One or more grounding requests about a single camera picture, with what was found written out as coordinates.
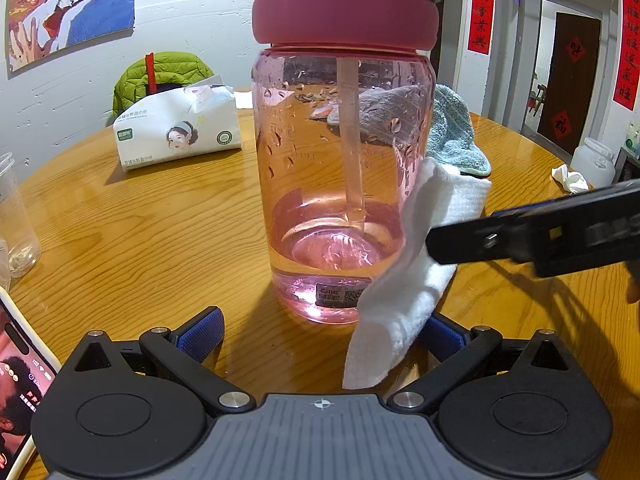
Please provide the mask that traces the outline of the pink plastic water bottle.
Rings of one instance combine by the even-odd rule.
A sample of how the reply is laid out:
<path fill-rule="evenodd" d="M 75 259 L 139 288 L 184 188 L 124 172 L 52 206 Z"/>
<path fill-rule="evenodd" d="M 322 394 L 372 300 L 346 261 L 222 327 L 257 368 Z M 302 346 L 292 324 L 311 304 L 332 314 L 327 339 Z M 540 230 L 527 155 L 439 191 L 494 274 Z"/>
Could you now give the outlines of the pink plastic water bottle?
<path fill-rule="evenodd" d="M 405 244 L 430 128 L 440 0 L 254 0 L 256 154 L 272 284 L 350 324 Z"/>

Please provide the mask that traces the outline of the crumpled white tissue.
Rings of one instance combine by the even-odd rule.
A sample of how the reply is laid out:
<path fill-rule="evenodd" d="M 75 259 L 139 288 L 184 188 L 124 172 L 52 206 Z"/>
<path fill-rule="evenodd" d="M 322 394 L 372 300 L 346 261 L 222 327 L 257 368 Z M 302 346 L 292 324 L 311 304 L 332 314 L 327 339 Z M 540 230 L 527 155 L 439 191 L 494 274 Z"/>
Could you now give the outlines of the crumpled white tissue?
<path fill-rule="evenodd" d="M 567 193 L 580 194 L 590 190 L 589 183 L 585 177 L 580 172 L 571 170 L 567 164 L 553 168 L 551 177 Z"/>

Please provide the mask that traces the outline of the green quilted jacket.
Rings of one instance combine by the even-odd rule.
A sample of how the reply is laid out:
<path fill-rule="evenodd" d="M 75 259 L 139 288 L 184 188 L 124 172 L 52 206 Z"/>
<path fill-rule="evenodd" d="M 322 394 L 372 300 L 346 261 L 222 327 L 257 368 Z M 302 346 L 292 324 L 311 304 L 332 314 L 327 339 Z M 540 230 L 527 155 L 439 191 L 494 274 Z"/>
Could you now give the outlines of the green quilted jacket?
<path fill-rule="evenodd" d="M 117 118 L 146 96 L 190 86 L 213 74 L 213 70 L 192 53 L 148 53 L 129 65 L 116 81 L 112 97 L 112 118 Z"/>

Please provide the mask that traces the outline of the dark wooden door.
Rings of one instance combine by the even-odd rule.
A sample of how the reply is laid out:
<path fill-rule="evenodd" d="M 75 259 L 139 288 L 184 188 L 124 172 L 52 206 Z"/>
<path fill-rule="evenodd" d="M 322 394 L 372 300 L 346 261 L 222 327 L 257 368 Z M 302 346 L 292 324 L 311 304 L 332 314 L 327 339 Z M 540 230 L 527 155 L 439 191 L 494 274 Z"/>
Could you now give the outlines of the dark wooden door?
<path fill-rule="evenodd" d="M 555 15 L 553 50 L 538 132 L 567 154 L 578 147 L 596 79 L 601 21 Z"/>

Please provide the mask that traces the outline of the teal striped dish cloth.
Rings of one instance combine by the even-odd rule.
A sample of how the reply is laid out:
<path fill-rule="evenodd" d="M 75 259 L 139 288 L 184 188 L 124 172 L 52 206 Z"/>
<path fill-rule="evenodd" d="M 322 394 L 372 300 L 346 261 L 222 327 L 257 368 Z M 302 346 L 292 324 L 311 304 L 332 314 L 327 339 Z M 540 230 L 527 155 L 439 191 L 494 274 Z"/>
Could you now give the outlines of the teal striped dish cloth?
<path fill-rule="evenodd" d="M 462 174 L 486 178 L 487 156 L 475 143 L 468 107 L 454 90 L 438 84 L 433 90 L 418 84 L 393 89 L 371 88 L 359 96 L 360 136 L 377 144 L 409 145 L 419 140 L 428 120 L 425 155 Z"/>

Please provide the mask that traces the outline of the white paper towel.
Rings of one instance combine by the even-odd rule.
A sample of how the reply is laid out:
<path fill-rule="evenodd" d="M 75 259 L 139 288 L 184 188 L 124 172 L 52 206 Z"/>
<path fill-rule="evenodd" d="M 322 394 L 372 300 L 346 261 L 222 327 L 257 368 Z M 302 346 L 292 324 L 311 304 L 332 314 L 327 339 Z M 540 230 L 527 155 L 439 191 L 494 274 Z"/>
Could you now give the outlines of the white paper towel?
<path fill-rule="evenodd" d="M 405 357 L 457 270 L 431 258 L 425 245 L 428 232 L 480 218 L 490 189 L 488 179 L 464 176 L 431 157 L 421 162 L 401 208 L 404 244 L 358 299 L 358 323 L 344 366 L 345 389 L 376 386 Z"/>

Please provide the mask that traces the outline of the smartphone with lit screen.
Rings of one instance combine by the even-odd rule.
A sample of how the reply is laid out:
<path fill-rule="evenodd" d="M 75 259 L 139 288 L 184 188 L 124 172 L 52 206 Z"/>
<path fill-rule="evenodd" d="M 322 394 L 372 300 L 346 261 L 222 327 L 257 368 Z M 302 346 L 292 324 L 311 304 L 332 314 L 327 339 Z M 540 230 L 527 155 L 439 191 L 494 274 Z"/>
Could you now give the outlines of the smartphone with lit screen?
<path fill-rule="evenodd" d="M 35 453 L 32 416 L 61 368 L 6 290 L 1 292 L 1 478 L 20 478 Z"/>

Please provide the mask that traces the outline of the clear plastic cup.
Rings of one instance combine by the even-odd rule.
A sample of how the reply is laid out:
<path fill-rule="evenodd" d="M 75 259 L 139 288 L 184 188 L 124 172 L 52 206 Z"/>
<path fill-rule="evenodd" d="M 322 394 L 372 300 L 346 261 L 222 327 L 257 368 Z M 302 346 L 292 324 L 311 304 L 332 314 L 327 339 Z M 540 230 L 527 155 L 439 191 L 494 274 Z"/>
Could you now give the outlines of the clear plastic cup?
<path fill-rule="evenodd" d="M 8 246 L 9 274 L 21 278 L 37 263 L 41 246 L 28 218 L 14 165 L 12 153 L 1 156 L 1 238 Z"/>

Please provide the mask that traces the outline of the red couplet banner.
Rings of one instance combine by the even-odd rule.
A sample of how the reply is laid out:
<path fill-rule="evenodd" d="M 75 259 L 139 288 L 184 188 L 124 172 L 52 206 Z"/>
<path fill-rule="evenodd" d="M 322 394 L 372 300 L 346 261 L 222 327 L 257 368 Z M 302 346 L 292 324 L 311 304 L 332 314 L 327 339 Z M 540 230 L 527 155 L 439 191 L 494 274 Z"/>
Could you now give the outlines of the red couplet banner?
<path fill-rule="evenodd" d="M 495 0 L 471 0 L 468 50 L 484 55 L 490 53 Z"/>

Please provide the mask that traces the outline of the anime girl wall poster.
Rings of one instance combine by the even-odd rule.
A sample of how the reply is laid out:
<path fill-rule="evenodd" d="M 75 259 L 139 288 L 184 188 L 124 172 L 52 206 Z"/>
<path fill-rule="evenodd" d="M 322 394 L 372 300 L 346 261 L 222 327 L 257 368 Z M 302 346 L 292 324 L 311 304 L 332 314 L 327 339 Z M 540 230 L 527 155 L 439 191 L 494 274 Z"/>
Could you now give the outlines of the anime girl wall poster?
<path fill-rule="evenodd" d="M 8 70 L 133 27 L 134 0 L 6 0 Z"/>

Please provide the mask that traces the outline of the white plastic jug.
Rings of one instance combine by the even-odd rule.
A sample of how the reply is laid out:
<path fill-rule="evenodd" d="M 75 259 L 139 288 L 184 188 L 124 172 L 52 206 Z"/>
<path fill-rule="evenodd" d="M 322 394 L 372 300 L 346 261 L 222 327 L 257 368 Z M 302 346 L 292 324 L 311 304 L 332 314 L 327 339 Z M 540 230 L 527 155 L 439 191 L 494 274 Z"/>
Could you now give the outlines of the white plastic jug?
<path fill-rule="evenodd" d="M 570 166 L 594 188 L 612 184 L 615 174 L 613 152 L 593 138 L 585 138 L 576 148 Z"/>

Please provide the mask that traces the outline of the white tissue pack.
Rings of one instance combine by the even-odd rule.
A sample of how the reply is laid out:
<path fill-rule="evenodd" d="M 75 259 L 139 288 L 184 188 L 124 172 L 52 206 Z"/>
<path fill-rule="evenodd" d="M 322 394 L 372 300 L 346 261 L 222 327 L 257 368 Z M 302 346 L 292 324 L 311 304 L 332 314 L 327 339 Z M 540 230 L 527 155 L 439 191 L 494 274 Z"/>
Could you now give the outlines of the white tissue pack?
<path fill-rule="evenodd" d="M 216 76 L 146 96 L 120 114 L 112 128 L 125 170 L 242 144 L 233 89 Z"/>

